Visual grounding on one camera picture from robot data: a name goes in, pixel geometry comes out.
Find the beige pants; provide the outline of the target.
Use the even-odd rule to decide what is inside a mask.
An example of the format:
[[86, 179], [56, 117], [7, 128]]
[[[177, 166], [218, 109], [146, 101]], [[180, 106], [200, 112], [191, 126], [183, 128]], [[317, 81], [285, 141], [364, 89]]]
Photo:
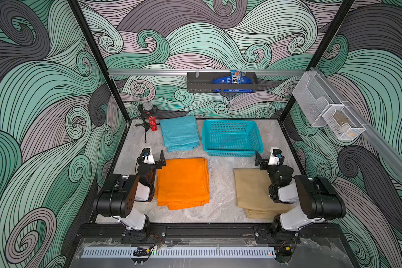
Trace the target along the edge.
[[252, 220], [273, 220], [278, 214], [289, 212], [290, 204], [275, 203], [270, 198], [268, 173], [253, 168], [233, 170], [236, 183], [237, 206]]

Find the orange pants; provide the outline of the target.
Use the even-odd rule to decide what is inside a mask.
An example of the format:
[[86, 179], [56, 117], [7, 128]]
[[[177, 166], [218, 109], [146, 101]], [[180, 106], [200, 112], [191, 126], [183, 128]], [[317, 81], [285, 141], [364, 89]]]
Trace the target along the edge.
[[208, 204], [209, 171], [205, 158], [171, 159], [157, 171], [155, 198], [171, 211]]

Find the teal pants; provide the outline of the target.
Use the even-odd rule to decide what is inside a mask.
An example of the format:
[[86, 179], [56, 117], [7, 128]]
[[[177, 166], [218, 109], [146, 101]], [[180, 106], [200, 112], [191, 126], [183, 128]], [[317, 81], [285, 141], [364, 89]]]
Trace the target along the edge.
[[194, 116], [184, 116], [160, 121], [164, 145], [169, 153], [192, 151], [199, 146], [200, 138]]

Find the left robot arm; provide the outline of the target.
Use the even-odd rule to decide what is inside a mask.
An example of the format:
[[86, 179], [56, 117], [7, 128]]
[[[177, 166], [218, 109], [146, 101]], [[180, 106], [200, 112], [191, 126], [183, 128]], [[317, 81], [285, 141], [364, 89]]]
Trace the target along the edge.
[[97, 215], [111, 218], [125, 227], [124, 239], [129, 243], [151, 240], [150, 220], [139, 212], [135, 202], [151, 202], [156, 192], [156, 171], [166, 166], [164, 152], [155, 160], [151, 149], [144, 148], [136, 160], [135, 174], [111, 174], [93, 202]]

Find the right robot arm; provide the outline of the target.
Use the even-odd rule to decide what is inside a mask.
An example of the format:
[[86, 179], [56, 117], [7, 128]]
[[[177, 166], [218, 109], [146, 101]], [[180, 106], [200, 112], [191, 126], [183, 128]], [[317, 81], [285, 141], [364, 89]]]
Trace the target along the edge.
[[273, 148], [268, 159], [255, 152], [255, 166], [267, 172], [269, 197], [274, 203], [291, 205], [288, 212], [274, 217], [268, 234], [276, 242], [297, 243], [299, 231], [315, 223], [344, 218], [346, 206], [328, 179], [294, 175], [284, 164], [282, 151]]

